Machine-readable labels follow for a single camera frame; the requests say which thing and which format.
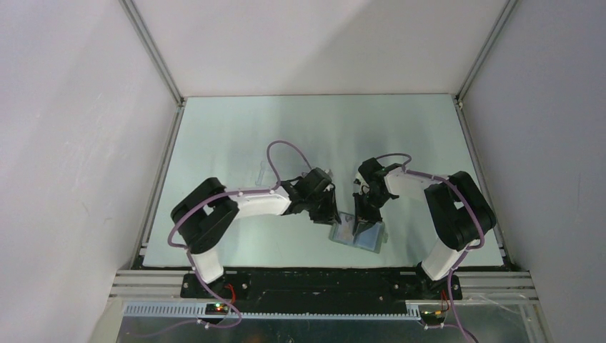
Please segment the blue card wallet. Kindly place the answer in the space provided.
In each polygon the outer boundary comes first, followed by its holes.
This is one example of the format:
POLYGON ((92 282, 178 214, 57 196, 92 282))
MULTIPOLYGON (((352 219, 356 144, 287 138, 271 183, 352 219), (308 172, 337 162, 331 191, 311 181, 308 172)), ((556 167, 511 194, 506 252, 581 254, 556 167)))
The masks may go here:
POLYGON ((383 244, 388 242, 384 222, 356 222, 356 216, 339 213, 340 222, 333 223, 329 240, 348 247, 379 254, 383 244))

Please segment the clear acrylic card holder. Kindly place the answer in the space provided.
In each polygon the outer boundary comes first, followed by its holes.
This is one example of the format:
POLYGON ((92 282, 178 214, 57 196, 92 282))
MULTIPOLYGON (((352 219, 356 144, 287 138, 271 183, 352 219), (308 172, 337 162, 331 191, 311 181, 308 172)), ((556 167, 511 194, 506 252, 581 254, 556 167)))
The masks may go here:
MULTIPOLYGON (((288 178, 292 178, 298 174, 298 166, 288 161, 273 161, 274 168, 279 174, 279 179, 284 181, 288 178)), ((273 168, 270 166, 267 160, 262 161, 260 164, 257 178, 255 179, 255 185, 258 187, 270 187, 277 183, 278 178, 276 177, 273 168)))

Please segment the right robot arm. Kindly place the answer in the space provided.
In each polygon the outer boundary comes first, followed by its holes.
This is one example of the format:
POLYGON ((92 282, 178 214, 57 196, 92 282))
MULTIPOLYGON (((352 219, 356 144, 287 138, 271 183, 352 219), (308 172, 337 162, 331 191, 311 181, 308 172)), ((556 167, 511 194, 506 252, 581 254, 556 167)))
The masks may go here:
POLYGON ((454 272, 470 251, 485 245, 497 224, 492 208, 465 171, 438 176, 409 169, 405 163, 384 166, 377 158, 358 168, 353 236, 358 238, 382 221, 381 209, 402 196, 424 201, 437 234, 429 255, 415 267, 409 288, 425 299, 451 290, 454 272))

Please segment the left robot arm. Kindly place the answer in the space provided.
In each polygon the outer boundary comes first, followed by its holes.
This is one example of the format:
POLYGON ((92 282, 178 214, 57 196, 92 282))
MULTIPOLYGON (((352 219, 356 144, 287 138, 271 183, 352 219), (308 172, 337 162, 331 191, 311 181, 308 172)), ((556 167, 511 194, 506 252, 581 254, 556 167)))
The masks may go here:
POLYGON ((281 180, 267 189, 228 190, 216 177, 205 179, 171 211, 174 223, 167 238, 177 247, 175 234, 183 239, 198 288, 218 297, 226 288, 224 267, 216 246, 232 224, 247 217, 286 216, 306 212, 315 224, 340 223, 334 183, 328 173, 314 168, 303 176, 281 180))

